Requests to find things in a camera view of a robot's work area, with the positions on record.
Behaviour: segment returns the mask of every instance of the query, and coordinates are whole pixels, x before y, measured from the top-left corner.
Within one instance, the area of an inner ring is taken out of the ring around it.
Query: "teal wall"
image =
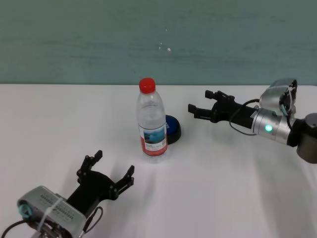
[[[0,82],[136,84],[144,76],[317,85],[317,1],[0,0]]]

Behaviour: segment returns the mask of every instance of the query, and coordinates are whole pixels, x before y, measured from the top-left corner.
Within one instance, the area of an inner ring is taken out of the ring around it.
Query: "blue round object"
[[[176,142],[181,136],[181,128],[178,120],[170,115],[166,115],[166,133],[169,145]]]

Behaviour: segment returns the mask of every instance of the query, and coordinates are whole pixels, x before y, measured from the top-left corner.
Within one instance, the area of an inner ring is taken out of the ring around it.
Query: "red bottle cap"
[[[141,93],[148,94],[155,91],[155,82],[152,78],[144,78],[139,83]]]

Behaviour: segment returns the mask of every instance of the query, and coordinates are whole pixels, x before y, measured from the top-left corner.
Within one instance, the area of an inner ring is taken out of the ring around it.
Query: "white tabletop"
[[[0,231],[20,220],[16,201],[39,185],[68,197],[84,156],[101,149],[94,170],[120,179],[135,165],[135,185],[87,234],[95,238],[314,238],[316,166],[295,148],[194,119],[187,104],[212,107],[205,90],[239,103],[266,86],[158,86],[165,112],[181,123],[169,157],[142,157],[137,86],[0,85]],[[317,112],[317,87],[299,86],[296,117]],[[27,237],[26,225],[7,238]]]

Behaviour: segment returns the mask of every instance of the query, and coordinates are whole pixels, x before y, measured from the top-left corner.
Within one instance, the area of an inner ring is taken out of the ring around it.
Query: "clear plastic bottle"
[[[167,150],[164,106],[152,78],[142,79],[139,87],[137,120],[141,145],[150,162],[156,163],[165,158]]]

